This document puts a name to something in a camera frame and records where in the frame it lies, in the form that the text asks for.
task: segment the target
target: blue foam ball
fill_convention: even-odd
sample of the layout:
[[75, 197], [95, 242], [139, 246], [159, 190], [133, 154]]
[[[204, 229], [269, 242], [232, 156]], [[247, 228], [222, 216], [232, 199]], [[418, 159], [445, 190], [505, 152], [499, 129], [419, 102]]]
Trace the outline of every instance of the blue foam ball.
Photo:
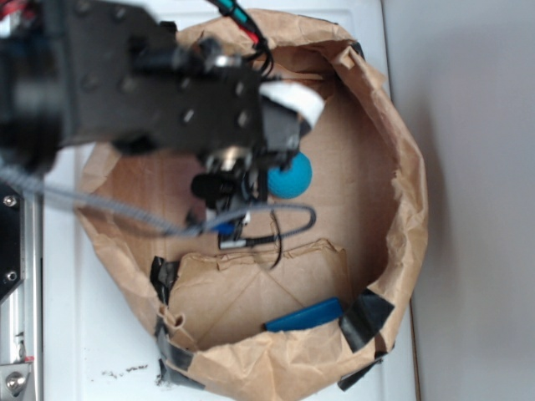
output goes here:
[[293, 158], [289, 170], [271, 169], [267, 173], [267, 188], [277, 198], [291, 199], [300, 196], [312, 181], [312, 165], [303, 153]]

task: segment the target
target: wire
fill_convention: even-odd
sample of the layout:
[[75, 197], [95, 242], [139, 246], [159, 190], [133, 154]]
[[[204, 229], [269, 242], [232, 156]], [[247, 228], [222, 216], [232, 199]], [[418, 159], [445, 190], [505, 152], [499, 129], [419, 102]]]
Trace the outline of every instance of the wire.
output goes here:
[[271, 212], [271, 218], [273, 219], [273, 222], [275, 223], [275, 229], [277, 230], [277, 240], [278, 240], [278, 255], [277, 260], [275, 263], [273, 263], [273, 266], [271, 266], [271, 269], [273, 270], [277, 265], [280, 263], [280, 261], [283, 259], [283, 239], [281, 238], [281, 226], [278, 224], [278, 218], [277, 215], [275, 215], [275, 212]]
[[225, 211], [209, 221], [203, 221], [201, 223], [182, 228], [159, 216], [155, 216], [148, 211], [127, 205], [117, 200], [112, 200], [93, 194], [86, 194], [84, 192], [66, 190], [55, 185], [44, 184], [43, 181], [38, 177], [28, 175], [11, 167], [4, 167], [1, 165], [1, 163], [0, 180], [4, 181], [10, 186], [17, 187], [30, 193], [46, 195], [49, 199], [71, 200], [73, 203], [78, 203], [82, 206], [88, 206], [92, 209], [114, 212], [115, 214], [153, 226], [161, 231], [165, 236], [199, 236], [204, 232], [211, 231], [220, 224], [242, 218], [247, 213], [259, 213], [265, 211], [291, 210], [309, 213], [310, 219], [307, 224], [283, 234], [279, 233], [278, 237], [281, 240], [283, 238], [295, 236], [310, 229], [316, 222], [316, 212], [311, 206], [294, 204], [259, 204], [246, 206], [235, 211]]
[[28, 8], [26, 0], [3, 0], [0, 3], [0, 21], [10, 14], [25, 11]]
[[260, 67], [260, 74], [266, 78], [272, 71], [275, 64], [268, 40], [263, 36], [262, 31], [257, 26], [251, 16], [235, 0], [208, 0], [215, 4], [224, 17], [231, 18], [237, 26], [245, 32], [252, 40], [253, 48], [256, 50], [253, 56], [246, 58], [247, 61], [253, 61], [265, 55], [266, 59]]

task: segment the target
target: bolt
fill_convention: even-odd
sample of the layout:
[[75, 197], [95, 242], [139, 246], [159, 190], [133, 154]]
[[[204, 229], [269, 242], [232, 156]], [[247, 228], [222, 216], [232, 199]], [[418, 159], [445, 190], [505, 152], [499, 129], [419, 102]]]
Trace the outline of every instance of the bolt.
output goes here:
[[245, 92], [245, 85], [243, 84], [243, 82], [238, 82], [236, 84], [236, 88], [234, 89], [234, 93], [239, 98], [243, 95], [243, 92]]
[[118, 23], [124, 21], [126, 18], [126, 8], [122, 6], [115, 6], [112, 12], [112, 16], [113, 19]]
[[245, 128], [249, 124], [250, 115], [249, 112], [246, 110], [243, 110], [238, 116], [237, 116], [237, 125], [240, 128]]
[[299, 137], [297, 135], [292, 135], [288, 138], [287, 147], [289, 149], [297, 149], [299, 147]]
[[221, 170], [222, 171], [232, 171], [232, 169], [236, 165], [236, 162], [237, 162], [236, 159], [225, 159], [221, 164]]
[[128, 75], [122, 78], [121, 81], [119, 82], [119, 89], [124, 94], [133, 92], [136, 86], [137, 86], [137, 83], [135, 82], [135, 79], [133, 79], [132, 77]]
[[89, 0], [78, 0], [74, 5], [74, 11], [83, 17], [91, 11], [91, 2]]
[[3, 204], [7, 207], [15, 207], [18, 205], [18, 199], [14, 195], [9, 195], [3, 198]]
[[26, 358], [26, 347], [24, 347], [24, 343], [20, 343], [18, 345], [18, 356], [24, 360]]
[[82, 78], [82, 82], [81, 82], [82, 89], [85, 92], [93, 92], [95, 89], [99, 87], [99, 84], [100, 84], [99, 77], [97, 77], [96, 74], [94, 73], [87, 73]]
[[189, 109], [187, 110], [184, 115], [182, 116], [182, 122], [184, 124], [189, 124], [190, 121], [193, 119], [193, 116], [195, 115], [195, 110], [194, 109]]
[[6, 386], [12, 394], [19, 394], [26, 387], [26, 378], [19, 372], [13, 372], [6, 378]]
[[178, 89], [180, 91], [186, 90], [186, 89], [188, 89], [190, 84], [191, 84], [191, 79], [189, 79], [189, 78], [181, 79], [180, 83], [178, 84]]

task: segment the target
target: paper bag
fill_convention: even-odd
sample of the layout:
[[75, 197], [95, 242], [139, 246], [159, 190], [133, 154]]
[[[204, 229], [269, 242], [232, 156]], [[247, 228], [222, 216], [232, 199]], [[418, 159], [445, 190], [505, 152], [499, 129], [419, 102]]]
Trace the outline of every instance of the paper bag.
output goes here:
[[[296, 200], [316, 209], [316, 226], [285, 241], [283, 264], [269, 272], [276, 246], [222, 255], [214, 236], [163, 238], [90, 210], [79, 218], [132, 312], [157, 337], [171, 380], [239, 400], [291, 401], [393, 348], [427, 243], [425, 169], [382, 89], [385, 78], [357, 54], [345, 30], [286, 13], [251, 14], [269, 38], [277, 73], [327, 100], [302, 141], [313, 182]], [[187, 45], [210, 36], [228, 53], [251, 52], [247, 36], [225, 18], [177, 39]], [[203, 212], [189, 191], [201, 171], [193, 156], [123, 158], [99, 145], [81, 186], [182, 225], [188, 211]], [[300, 222], [294, 215], [280, 221], [283, 230]], [[265, 216], [250, 230], [272, 228]], [[154, 256], [181, 260], [169, 306], [150, 283]], [[339, 320], [309, 330], [262, 331], [264, 319], [333, 295], [347, 307]]]

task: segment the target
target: black metal bracket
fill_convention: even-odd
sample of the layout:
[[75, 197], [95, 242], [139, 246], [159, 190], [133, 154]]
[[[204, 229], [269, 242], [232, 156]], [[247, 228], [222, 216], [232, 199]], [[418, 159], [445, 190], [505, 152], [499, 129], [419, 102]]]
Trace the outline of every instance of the black metal bracket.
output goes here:
[[23, 198], [0, 183], [0, 303], [23, 280], [21, 263]]

